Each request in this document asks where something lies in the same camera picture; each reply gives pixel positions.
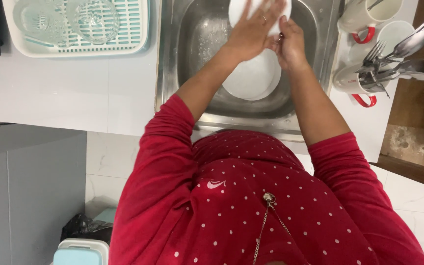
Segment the red sleeve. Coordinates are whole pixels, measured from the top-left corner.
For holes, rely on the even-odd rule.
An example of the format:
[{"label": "red sleeve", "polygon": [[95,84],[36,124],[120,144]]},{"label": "red sleeve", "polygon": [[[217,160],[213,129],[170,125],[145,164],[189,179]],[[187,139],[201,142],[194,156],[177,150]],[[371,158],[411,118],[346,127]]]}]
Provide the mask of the red sleeve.
[{"label": "red sleeve", "polygon": [[333,191],[380,264],[424,265],[420,244],[396,214],[352,132],[309,146],[315,177]]},{"label": "red sleeve", "polygon": [[156,264],[189,201],[194,118],[174,94],[145,127],[115,214],[109,264]]}]

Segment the sink basin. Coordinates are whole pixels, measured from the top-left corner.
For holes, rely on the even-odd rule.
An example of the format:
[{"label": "sink basin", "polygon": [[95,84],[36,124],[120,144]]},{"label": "sink basin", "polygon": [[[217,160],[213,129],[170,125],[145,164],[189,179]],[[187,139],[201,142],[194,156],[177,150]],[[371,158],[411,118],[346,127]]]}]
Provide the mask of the sink basin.
[{"label": "sink basin", "polygon": [[[230,0],[174,0],[162,4],[156,110],[227,41]],[[327,91],[344,0],[293,0],[291,18],[304,31],[305,54]],[[266,98],[248,101],[220,87],[197,130],[249,129],[280,140],[303,141],[287,74]]]}]

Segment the white tray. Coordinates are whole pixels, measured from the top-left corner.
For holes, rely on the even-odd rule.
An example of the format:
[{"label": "white tray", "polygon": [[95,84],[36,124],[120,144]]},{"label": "white tray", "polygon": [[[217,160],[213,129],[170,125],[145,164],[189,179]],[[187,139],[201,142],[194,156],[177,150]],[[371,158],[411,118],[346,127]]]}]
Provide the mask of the white tray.
[{"label": "white tray", "polygon": [[77,34],[70,36],[74,45],[59,48],[24,35],[15,25],[12,16],[15,0],[3,0],[9,33],[15,47],[28,57],[82,57],[131,54],[148,50],[149,0],[109,0],[119,12],[120,29],[115,39],[105,44],[91,44]]}]

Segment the person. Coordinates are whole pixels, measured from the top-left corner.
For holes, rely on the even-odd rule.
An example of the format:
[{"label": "person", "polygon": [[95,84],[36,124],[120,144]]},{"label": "person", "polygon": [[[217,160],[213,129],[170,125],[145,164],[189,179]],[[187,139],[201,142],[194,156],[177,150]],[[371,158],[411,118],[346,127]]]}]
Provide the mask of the person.
[{"label": "person", "polygon": [[[250,0],[229,40],[145,127],[115,215],[109,264],[424,265],[354,134],[321,89],[283,0]],[[267,37],[279,19],[284,38]],[[272,136],[228,130],[191,143],[240,62],[269,48],[289,76],[314,176]]]}]

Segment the gray cabinet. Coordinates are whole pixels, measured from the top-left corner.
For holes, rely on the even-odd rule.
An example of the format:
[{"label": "gray cabinet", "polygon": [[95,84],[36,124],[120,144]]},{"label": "gray cabinet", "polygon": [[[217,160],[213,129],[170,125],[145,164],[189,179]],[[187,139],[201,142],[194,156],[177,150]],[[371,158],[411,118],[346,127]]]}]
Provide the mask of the gray cabinet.
[{"label": "gray cabinet", "polygon": [[86,132],[0,126],[0,265],[46,265],[84,212]]}]

